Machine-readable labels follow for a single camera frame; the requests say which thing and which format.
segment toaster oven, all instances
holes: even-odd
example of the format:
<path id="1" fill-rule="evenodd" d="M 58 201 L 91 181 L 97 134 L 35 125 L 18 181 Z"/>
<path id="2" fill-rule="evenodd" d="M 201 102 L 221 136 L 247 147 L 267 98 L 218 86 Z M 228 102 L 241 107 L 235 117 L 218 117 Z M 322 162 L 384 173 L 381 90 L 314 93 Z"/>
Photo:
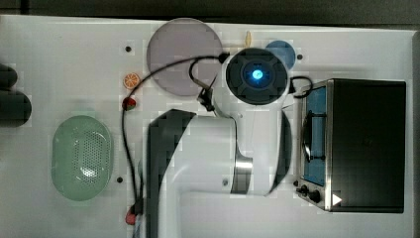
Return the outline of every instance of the toaster oven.
<path id="1" fill-rule="evenodd" d="M 329 79 L 299 103 L 299 197 L 332 212 L 402 213 L 403 81 Z"/>

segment green perforated lid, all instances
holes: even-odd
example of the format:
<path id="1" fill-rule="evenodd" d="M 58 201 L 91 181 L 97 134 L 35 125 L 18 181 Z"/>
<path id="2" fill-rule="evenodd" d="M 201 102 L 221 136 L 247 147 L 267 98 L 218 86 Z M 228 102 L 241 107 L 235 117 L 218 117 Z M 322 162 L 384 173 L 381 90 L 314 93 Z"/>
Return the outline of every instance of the green perforated lid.
<path id="1" fill-rule="evenodd" d="M 52 182 L 71 200 L 99 194 L 112 174 L 113 142 L 108 129 L 89 116 L 74 116 L 59 125 L 52 142 Z"/>

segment white table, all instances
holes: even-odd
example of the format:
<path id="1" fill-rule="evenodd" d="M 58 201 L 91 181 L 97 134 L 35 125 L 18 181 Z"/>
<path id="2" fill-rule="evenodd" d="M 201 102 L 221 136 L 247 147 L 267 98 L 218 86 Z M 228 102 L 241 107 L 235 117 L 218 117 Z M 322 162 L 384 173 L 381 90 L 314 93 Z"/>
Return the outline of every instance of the white table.
<path id="1" fill-rule="evenodd" d="M 130 237 L 125 214 L 133 203 L 120 132 L 121 101 L 128 92 L 126 73 L 145 75 L 146 49 L 163 22 L 0 16 L 0 61 L 19 74 L 16 87 L 33 103 L 30 121 L 0 128 L 0 236 Z M 403 214 L 327 213 L 298 198 L 289 176 L 270 197 L 191 193 L 181 200 L 185 238 L 412 237 L 414 32 L 210 24 L 224 45 L 241 44 L 246 31 L 253 47 L 290 42 L 303 60 L 293 74 L 316 80 L 331 77 L 405 80 L 407 144 Z M 125 46 L 132 47 L 130 53 Z M 170 108 L 207 114 L 194 98 L 168 95 L 150 81 L 136 94 L 141 106 L 128 113 L 128 137 L 137 165 L 147 125 Z M 52 140 L 71 115 L 91 114 L 115 139 L 114 172 L 106 189 L 86 202 L 60 195 L 51 179 Z M 117 177 L 123 183 L 117 183 Z"/>

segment oven window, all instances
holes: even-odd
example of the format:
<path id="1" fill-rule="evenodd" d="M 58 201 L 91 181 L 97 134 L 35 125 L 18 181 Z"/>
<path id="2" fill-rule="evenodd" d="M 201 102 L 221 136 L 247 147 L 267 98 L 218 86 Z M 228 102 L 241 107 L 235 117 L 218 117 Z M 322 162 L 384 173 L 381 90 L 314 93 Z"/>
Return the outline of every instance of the oven window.
<path id="1" fill-rule="evenodd" d="M 306 98 L 303 154 L 305 180 L 325 184 L 326 87 L 314 89 Z"/>

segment black cable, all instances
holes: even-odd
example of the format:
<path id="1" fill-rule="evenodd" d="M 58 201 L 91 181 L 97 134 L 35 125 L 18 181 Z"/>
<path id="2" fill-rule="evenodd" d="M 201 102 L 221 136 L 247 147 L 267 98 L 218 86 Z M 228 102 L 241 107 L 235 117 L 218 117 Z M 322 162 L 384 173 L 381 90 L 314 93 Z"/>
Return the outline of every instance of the black cable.
<path id="1" fill-rule="evenodd" d="M 220 57 L 201 57 L 201 58 L 197 58 L 197 59 L 195 59 L 193 62 L 192 62 L 192 64 L 189 66 L 189 70 L 188 70 L 188 74 L 189 74 L 189 78 L 191 78 L 191 80 L 193 81 L 193 82 L 195 82 L 195 83 L 197 83 L 197 84 L 199 84 L 200 86 L 202 86 L 204 89 L 209 89 L 210 87 L 211 87 L 211 85 L 209 86 L 209 85 L 206 85 L 206 86 L 204 86 L 203 84 L 203 82 L 201 82 L 198 78 L 196 78 L 195 76 L 194 76 L 194 74 L 192 73 L 192 70 L 194 69 L 194 67 L 195 67 L 195 65 L 198 63 L 198 62 L 200 62 L 200 61 L 202 61 L 202 60 L 218 60 Z"/>
<path id="2" fill-rule="evenodd" d="M 312 89 L 314 88 L 314 83 L 312 82 L 312 79 L 308 76 L 292 76 L 290 78 L 290 88 L 291 89 L 290 89 L 289 93 L 293 93 L 293 92 L 296 91 L 295 87 L 293 85 L 293 80 L 296 80 L 296 79 L 304 79 L 304 80 L 309 81 L 309 89 L 306 91 L 305 94 L 303 94 L 303 95 L 293 95 L 293 97 L 298 98 L 298 99 L 302 99 L 302 98 L 305 98 L 305 97 L 309 96 L 309 94 L 311 94 Z"/>
<path id="3" fill-rule="evenodd" d="M 169 68 L 172 66 L 175 66 L 177 64 L 181 64 L 184 62 L 188 62 L 191 60 L 201 60 L 201 59 L 218 59 L 219 62 L 223 62 L 227 57 L 229 56 L 229 54 L 227 53 L 221 53 L 218 57 L 216 56 L 202 56 L 202 57 L 194 57 L 194 58 L 188 58 L 188 59 L 181 59 L 181 60 L 177 60 L 174 61 L 172 63 L 169 63 L 165 66 L 159 67 L 158 69 L 152 71 L 149 73 L 149 75 L 147 75 L 145 78 L 143 78 L 143 80 L 136 86 L 133 88 L 133 90 L 129 93 L 129 95 L 127 97 L 131 97 L 136 91 L 137 89 L 139 89 L 146 81 L 148 81 L 150 78 L 152 78 L 153 75 Z M 143 178 L 140 178 L 140 194 L 137 193 L 137 185 L 136 185 L 136 174 L 135 174 L 135 167 L 133 164 L 133 159 L 132 156 L 130 154 L 130 150 L 129 150 L 129 146 L 128 146 L 128 142 L 127 142 L 127 134 L 126 134 L 126 120 L 125 120 L 125 116 L 126 116 L 126 110 L 123 109 L 122 112 L 122 117 L 121 117 L 121 131 L 122 131 L 122 135 L 123 135 L 123 143 L 124 143 L 124 150 L 126 151 L 127 154 L 127 161 L 129 163 L 130 166 L 130 173 L 131 173 L 131 178 L 132 178 L 132 182 L 133 182 L 133 194 L 134 194 L 134 200 L 135 202 L 142 201 L 143 200 L 143 186 L 144 186 L 144 182 L 143 182 Z"/>

